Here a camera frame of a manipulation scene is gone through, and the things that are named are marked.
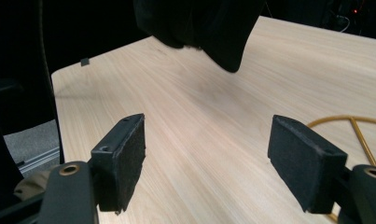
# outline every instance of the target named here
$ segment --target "wooden table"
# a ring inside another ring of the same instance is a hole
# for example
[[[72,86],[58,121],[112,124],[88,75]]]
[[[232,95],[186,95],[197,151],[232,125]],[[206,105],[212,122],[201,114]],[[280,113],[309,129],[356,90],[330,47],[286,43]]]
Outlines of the wooden table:
[[[146,115],[146,160],[127,212],[101,223],[328,223],[302,212],[267,158],[272,116],[376,118],[376,40],[259,18],[241,69],[136,42],[52,76],[65,157],[87,161],[122,118]],[[347,122],[314,129],[367,163]],[[376,157],[376,126],[362,124]]]

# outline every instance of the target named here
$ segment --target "floor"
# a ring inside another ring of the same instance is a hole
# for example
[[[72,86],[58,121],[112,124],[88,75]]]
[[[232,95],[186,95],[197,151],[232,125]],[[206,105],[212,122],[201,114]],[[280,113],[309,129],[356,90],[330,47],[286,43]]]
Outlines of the floor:
[[[59,164],[60,142],[55,120],[4,138],[24,177]]]

